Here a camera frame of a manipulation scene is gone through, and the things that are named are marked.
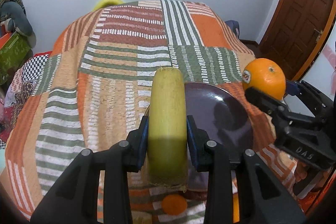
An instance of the bed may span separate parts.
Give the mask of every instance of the bed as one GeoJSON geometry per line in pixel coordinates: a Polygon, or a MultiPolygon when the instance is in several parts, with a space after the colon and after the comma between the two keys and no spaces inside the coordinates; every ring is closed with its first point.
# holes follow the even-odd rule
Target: bed
{"type": "MultiPolygon", "coordinates": [[[[25,99],[6,143],[0,181],[29,219],[82,149],[106,150],[139,126],[154,72],[173,66],[185,82],[217,85],[245,107],[253,149],[291,192],[296,163],[272,145],[269,117],[244,97],[241,71],[254,58],[205,4],[137,1],[88,13],[59,36],[29,92],[20,89],[25,99]]],[[[131,209],[148,214],[150,223],[203,223],[203,201],[188,200],[184,215],[167,216],[160,207],[167,190],[150,187],[141,173],[128,180],[131,209]]],[[[101,222],[103,188],[101,182],[101,222]]]]}

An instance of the grey stuffed animal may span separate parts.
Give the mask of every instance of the grey stuffed animal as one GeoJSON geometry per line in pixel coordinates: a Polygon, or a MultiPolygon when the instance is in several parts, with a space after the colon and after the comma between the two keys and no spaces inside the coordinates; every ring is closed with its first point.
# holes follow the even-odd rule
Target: grey stuffed animal
{"type": "Polygon", "coordinates": [[[1,6],[0,25],[5,25],[6,32],[17,31],[25,37],[33,34],[33,28],[22,7],[13,1],[6,2],[1,6]]]}

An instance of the dark glossy plate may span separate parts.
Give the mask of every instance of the dark glossy plate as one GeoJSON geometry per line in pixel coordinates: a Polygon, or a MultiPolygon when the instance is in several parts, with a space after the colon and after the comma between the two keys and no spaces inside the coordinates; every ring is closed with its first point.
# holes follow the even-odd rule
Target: dark glossy plate
{"type": "MultiPolygon", "coordinates": [[[[227,91],[205,83],[186,83],[187,115],[193,115],[198,128],[211,140],[243,151],[252,148],[253,131],[245,108],[227,91]]],[[[198,173],[189,159],[188,190],[206,191],[208,173],[198,173]]]]}

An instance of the door panel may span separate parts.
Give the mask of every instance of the door panel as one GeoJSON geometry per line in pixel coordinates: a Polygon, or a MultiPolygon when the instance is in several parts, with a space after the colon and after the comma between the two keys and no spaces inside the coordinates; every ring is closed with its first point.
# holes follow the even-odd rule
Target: door panel
{"type": "Polygon", "coordinates": [[[332,3],[333,0],[283,0],[260,50],[263,57],[279,64],[286,78],[292,79],[311,54],[332,3]]]}

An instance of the yellow inflatable ring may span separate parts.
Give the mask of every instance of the yellow inflatable ring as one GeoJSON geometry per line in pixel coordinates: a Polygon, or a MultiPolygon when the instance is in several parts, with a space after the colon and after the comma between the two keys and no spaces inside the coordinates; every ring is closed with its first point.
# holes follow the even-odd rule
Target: yellow inflatable ring
{"type": "Polygon", "coordinates": [[[112,5],[119,5],[122,3],[124,3],[122,0],[101,0],[96,4],[96,6],[93,8],[92,11],[96,11],[98,9],[105,8],[105,7],[112,6],[112,5]]]}

